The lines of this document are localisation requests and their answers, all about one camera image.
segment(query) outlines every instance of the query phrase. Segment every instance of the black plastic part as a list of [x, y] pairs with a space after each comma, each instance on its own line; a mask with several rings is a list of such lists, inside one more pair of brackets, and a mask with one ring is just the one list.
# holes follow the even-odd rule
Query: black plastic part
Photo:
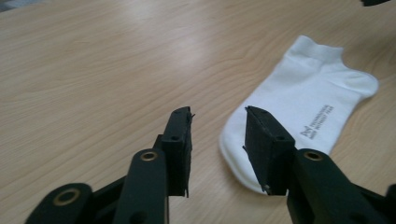
[[190, 108], [181, 107], [173, 111], [163, 132], [161, 149], [166, 156], [169, 196], [189, 196], [191, 122]]
[[26, 220], [27, 224], [88, 223], [91, 187], [86, 184], [67, 184], [50, 192]]
[[120, 195], [113, 223], [168, 223], [165, 155], [158, 149], [136, 153]]
[[361, 0], [363, 2], [364, 7], [372, 7], [376, 6], [385, 2], [388, 2], [389, 0]]
[[262, 190], [269, 195], [285, 195], [294, 139], [266, 110], [248, 106], [245, 151]]
[[299, 185], [303, 193], [291, 194], [290, 190], [288, 206], [294, 211], [291, 213], [296, 223], [307, 223], [301, 221], [306, 220], [307, 213], [295, 212], [301, 209], [295, 205], [304, 196], [315, 214], [312, 223], [387, 223], [326, 154], [300, 149], [295, 153], [292, 171], [298, 177], [292, 185]]
[[95, 213], [93, 223], [111, 223], [116, 213], [125, 176], [93, 193], [92, 207]]

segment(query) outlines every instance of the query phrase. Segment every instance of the sock cuff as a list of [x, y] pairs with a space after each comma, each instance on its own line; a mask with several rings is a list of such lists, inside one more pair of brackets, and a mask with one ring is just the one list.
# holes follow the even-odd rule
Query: sock cuff
[[286, 52], [286, 56], [302, 55], [324, 63], [342, 63], [343, 48], [319, 45], [311, 38], [300, 35]]

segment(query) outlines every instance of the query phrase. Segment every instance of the bolt hole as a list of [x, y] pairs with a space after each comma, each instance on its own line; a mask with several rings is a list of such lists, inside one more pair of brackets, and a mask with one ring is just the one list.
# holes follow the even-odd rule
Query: bolt hole
[[131, 224], [144, 224], [148, 219], [148, 215], [145, 212], [136, 212], [129, 218]]
[[158, 157], [156, 152], [146, 152], [140, 156], [142, 161], [154, 161]]
[[79, 197], [78, 189], [66, 189], [59, 193], [54, 199], [53, 204], [56, 206], [65, 206], [74, 202]]
[[307, 151], [304, 153], [304, 156], [306, 158], [308, 158], [311, 161], [321, 161], [323, 160], [323, 157], [318, 154], [317, 152], [313, 152], [313, 151]]

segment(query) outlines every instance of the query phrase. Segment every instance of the wooden table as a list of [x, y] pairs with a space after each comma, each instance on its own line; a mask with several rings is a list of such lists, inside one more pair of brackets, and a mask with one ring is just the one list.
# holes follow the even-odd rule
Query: wooden table
[[192, 124], [191, 196], [171, 223], [291, 223], [284, 197], [244, 188], [219, 153], [231, 113], [298, 35], [376, 76], [331, 157], [384, 194], [396, 183], [396, 1], [48, 1], [0, 14], [0, 223], [51, 190], [99, 189], [151, 147], [170, 112]]

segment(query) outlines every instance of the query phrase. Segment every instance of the sock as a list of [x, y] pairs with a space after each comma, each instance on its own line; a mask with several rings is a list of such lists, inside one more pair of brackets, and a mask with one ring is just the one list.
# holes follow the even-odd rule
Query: sock
[[295, 139], [297, 149], [329, 154], [354, 107], [376, 93], [376, 78], [346, 67], [342, 51], [299, 36], [273, 73], [232, 113], [219, 148], [243, 185], [263, 193], [242, 149], [245, 107], [253, 105], [274, 115]]

